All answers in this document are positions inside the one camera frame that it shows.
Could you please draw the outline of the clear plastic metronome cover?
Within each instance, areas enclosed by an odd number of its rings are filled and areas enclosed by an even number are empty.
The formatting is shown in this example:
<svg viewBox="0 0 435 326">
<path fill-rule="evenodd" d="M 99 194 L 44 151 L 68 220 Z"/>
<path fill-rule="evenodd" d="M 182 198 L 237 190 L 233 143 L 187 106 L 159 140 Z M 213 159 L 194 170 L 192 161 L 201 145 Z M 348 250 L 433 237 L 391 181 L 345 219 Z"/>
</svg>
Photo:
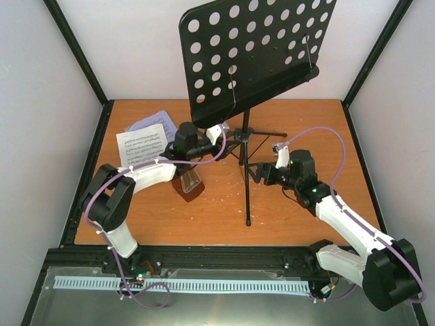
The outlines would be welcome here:
<svg viewBox="0 0 435 326">
<path fill-rule="evenodd" d="M 186 171 L 181 176 L 180 180 L 181 180 L 181 188 L 185 194 L 190 193 L 202 182 L 198 173 L 194 169 Z"/>
</svg>

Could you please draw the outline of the brown wooden metronome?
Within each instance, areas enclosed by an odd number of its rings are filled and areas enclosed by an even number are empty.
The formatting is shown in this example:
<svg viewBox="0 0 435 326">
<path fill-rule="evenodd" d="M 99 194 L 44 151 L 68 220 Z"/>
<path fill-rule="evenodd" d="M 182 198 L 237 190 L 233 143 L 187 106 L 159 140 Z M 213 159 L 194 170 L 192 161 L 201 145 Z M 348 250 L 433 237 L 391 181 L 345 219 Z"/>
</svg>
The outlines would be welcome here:
<svg viewBox="0 0 435 326">
<path fill-rule="evenodd" d="M 205 190 L 203 180 L 194 169 L 185 172 L 180 178 L 172 180 L 172 186 L 186 202 L 193 201 Z"/>
</svg>

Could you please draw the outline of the black music stand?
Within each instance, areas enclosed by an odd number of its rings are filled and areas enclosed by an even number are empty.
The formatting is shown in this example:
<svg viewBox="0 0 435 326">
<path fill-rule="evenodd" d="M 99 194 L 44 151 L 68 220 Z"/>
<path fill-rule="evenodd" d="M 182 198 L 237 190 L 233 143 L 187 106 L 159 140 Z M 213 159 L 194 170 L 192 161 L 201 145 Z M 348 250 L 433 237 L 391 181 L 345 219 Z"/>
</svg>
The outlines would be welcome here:
<svg viewBox="0 0 435 326">
<path fill-rule="evenodd" d="M 334 1 L 212 1 L 188 9 L 178 29 L 192 122 L 206 129 L 242 115 L 239 164 L 249 162 L 255 106 L 319 74 Z"/>
</svg>

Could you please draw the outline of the white sheet music paper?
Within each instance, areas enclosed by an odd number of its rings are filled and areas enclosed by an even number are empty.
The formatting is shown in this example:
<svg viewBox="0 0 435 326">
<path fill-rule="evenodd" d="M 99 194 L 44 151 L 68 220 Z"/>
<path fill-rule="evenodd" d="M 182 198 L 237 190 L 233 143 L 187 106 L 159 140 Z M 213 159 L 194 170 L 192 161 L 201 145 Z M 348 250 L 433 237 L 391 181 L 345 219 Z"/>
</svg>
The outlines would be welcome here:
<svg viewBox="0 0 435 326">
<path fill-rule="evenodd" d="M 164 152 L 168 142 L 162 124 L 154 124 L 116 135 L 121 167 L 153 161 Z"/>
</svg>

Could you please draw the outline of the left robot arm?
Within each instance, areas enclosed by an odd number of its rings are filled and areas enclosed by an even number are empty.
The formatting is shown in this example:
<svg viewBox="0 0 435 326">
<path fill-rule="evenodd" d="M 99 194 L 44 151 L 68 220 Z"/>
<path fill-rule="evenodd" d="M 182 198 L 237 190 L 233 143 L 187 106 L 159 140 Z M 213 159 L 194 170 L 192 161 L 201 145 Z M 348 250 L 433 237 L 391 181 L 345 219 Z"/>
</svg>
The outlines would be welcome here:
<svg viewBox="0 0 435 326">
<path fill-rule="evenodd" d="M 140 268 L 141 256 L 135 252 L 139 245 L 126 222 L 133 195 L 178 179 L 200 164 L 221 160 L 237 145 L 235 132 L 226 123 L 201 132 L 192 122 L 184 122 L 174 140 L 149 162 L 121 168 L 100 166 L 80 200 L 84 220 L 118 254 L 118 266 L 134 273 Z"/>
</svg>

